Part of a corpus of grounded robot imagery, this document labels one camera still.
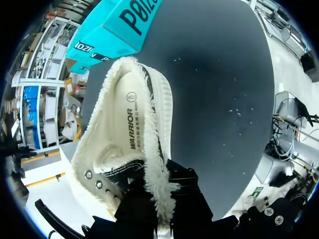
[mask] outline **label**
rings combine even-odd
[[[76,43],[74,48],[77,49],[77,50],[80,50],[80,51],[90,52],[90,51],[92,51],[94,49],[94,46],[90,46],[90,45],[87,45],[87,44],[79,41],[78,43]]]
[[[139,36],[142,31],[136,26],[137,21],[147,22],[159,0],[132,0],[130,1],[130,9],[125,9],[120,14],[123,20],[131,29]]]
[[[68,84],[67,87],[68,87],[68,93],[71,93],[73,91],[72,84]]]
[[[255,191],[253,192],[252,196],[254,198],[254,201],[256,200],[256,198],[259,196],[259,194],[261,193],[261,191],[263,190],[264,187],[257,187],[255,189]]]
[[[81,70],[85,70],[85,71],[88,71],[88,70],[89,70],[89,68],[87,68],[87,67],[85,67],[85,66],[81,66],[80,69],[81,69]]]
[[[126,100],[128,102],[135,102],[137,98],[138,98],[138,96],[137,96],[137,94],[135,92],[129,92],[126,95]]]
[[[94,58],[94,59],[97,59],[97,60],[100,60],[100,61],[107,61],[107,60],[110,59],[109,57],[103,56],[103,55],[101,55],[99,53],[92,53],[92,55],[90,57]]]
[[[131,149],[135,149],[135,134],[134,134],[134,123],[133,123],[133,113],[132,109],[127,109],[128,113],[128,123],[129,123],[129,139],[130,139],[130,146]]]

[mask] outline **floor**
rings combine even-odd
[[[319,115],[319,82],[312,83],[308,75],[304,73],[298,59],[279,40],[274,37],[269,37],[267,34],[265,34],[265,36],[273,63],[275,94],[282,91],[289,91],[307,106],[311,115]],[[308,123],[304,131],[310,133],[316,128],[319,128],[319,124],[315,124],[312,128]],[[312,136],[319,138],[319,130],[315,131]],[[304,143],[314,148],[319,148],[319,143],[312,139],[308,138],[304,141]],[[299,172],[303,171],[303,169],[298,165],[295,167],[295,170]],[[254,175],[241,197],[225,215],[225,217],[230,215],[238,216],[236,210],[245,209],[247,197],[252,195],[256,189],[260,190],[260,188],[262,188],[262,191],[256,198],[254,205],[258,209],[262,210],[265,205],[265,197],[269,198],[269,203],[271,204],[277,198],[283,197],[293,185],[294,182],[282,188],[270,187],[269,185],[261,184],[256,175]]]

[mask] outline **shoe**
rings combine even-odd
[[[178,189],[166,168],[171,121],[167,79],[133,57],[114,62],[71,161],[76,198],[85,207],[100,205],[90,210],[100,214],[95,216],[104,207],[113,217],[129,182],[142,175],[159,221],[169,222],[175,207],[171,192]]]

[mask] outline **dark gray table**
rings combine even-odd
[[[222,218],[252,178],[271,126],[274,75],[256,16],[239,0],[164,0],[135,57],[169,80],[172,160],[195,169],[213,220]],[[91,68],[83,129],[113,62]]]

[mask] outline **screw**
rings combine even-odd
[[[270,216],[272,216],[272,215],[274,214],[274,209],[272,209],[272,208],[266,208],[266,209],[264,210],[264,213],[265,213],[266,216],[270,217]]]
[[[93,174],[92,174],[92,172],[91,172],[90,170],[88,170],[88,171],[85,172],[85,178],[86,178],[86,179],[91,179],[92,176],[93,176]]]
[[[103,187],[103,184],[102,184],[101,181],[97,181],[95,186],[96,186],[97,189],[101,189]]]
[[[276,218],[275,218],[275,224],[276,225],[281,225],[282,223],[284,222],[284,217],[283,216],[281,216],[281,215],[279,215],[279,216],[276,216]]]

